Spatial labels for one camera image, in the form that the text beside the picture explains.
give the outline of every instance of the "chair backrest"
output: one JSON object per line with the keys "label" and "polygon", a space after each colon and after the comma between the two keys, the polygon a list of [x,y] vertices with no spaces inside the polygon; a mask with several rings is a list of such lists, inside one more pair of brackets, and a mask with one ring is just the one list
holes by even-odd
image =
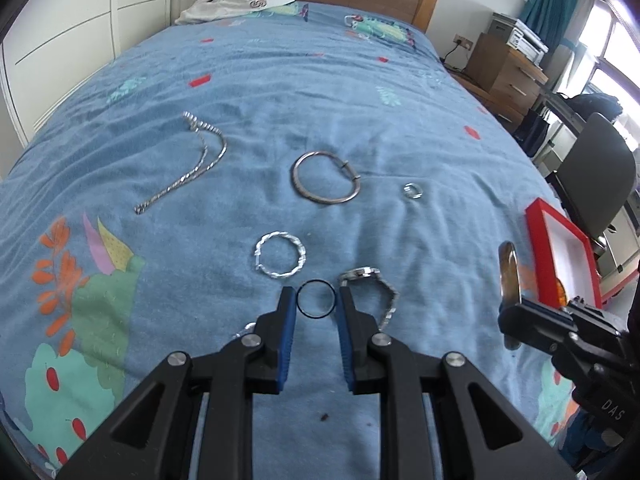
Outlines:
{"label": "chair backrest", "polygon": [[601,235],[631,194],[636,162],[613,124],[593,114],[558,168],[558,179],[591,237]]}

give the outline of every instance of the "black circle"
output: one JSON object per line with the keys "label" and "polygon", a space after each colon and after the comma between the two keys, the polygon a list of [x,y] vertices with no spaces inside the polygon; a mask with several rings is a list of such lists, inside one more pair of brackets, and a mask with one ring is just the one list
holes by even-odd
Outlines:
{"label": "black circle", "polygon": [[[328,286],[331,289],[331,292],[334,294],[334,303],[332,304],[331,308],[327,312],[325,312],[324,314],[321,314],[320,316],[313,316],[312,314],[309,314],[308,312],[305,312],[303,310],[303,308],[300,306],[300,292],[302,292],[302,289],[305,288],[305,285],[308,285],[309,283],[313,283],[313,282],[324,283],[326,286]],[[298,289],[298,291],[296,293],[296,307],[302,313],[303,316],[307,316],[310,319],[322,319],[323,317],[327,317],[329,314],[331,314],[334,311],[336,302],[337,302],[337,296],[335,294],[334,286],[331,283],[326,282],[325,280],[320,280],[320,279],[317,279],[317,278],[314,279],[314,280],[306,280],[305,283],[300,285],[300,288]]]}

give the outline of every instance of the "printer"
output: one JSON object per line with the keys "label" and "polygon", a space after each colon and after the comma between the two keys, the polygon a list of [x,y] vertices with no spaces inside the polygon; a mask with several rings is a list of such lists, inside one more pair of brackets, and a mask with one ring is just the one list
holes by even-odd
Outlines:
{"label": "printer", "polygon": [[549,52],[533,31],[516,18],[494,12],[487,34],[497,36],[511,48],[519,50],[534,65],[539,66],[542,58]]}

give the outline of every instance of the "triangular cutout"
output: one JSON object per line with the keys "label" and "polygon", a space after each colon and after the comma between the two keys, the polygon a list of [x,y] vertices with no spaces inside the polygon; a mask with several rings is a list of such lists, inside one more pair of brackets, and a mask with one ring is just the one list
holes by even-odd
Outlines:
{"label": "triangular cutout", "polygon": [[477,383],[469,384],[469,395],[489,449],[494,451],[522,440],[520,429]]}
{"label": "triangular cutout", "polygon": [[129,413],[111,431],[111,437],[121,444],[145,449],[163,393],[164,384],[152,384],[149,391],[140,396]]}

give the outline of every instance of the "bed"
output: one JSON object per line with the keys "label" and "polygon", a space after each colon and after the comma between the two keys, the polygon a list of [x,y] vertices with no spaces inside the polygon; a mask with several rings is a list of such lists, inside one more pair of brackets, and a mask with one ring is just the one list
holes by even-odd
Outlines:
{"label": "bed", "polygon": [[[516,244],[535,296],[524,209],[556,201],[439,63],[422,33],[436,2],[297,0],[171,27],[53,114],[0,186],[0,422],[41,477],[169,352],[215,351],[273,310],[283,285],[337,284],[358,266],[400,293],[390,335],[464,353],[545,438],[558,433],[575,409],[571,384],[545,355],[505,350],[496,323],[498,246]],[[184,111],[219,128],[228,150],[136,214],[200,156]],[[220,143],[203,135],[208,163]],[[348,160],[360,193],[302,198],[290,167],[310,150]],[[330,160],[300,175],[322,196],[351,189]],[[410,182],[417,200],[402,192]],[[256,242],[274,231],[306,247],[287,280],[254,268]],[[266,265],[295,262],[270,244]],[[378,288],[353,293],[380,316]],[[299,317],[287,387],[257,399],[254,417],[257,479],[376,478],[377,400],[348,393],[332,317]]]}

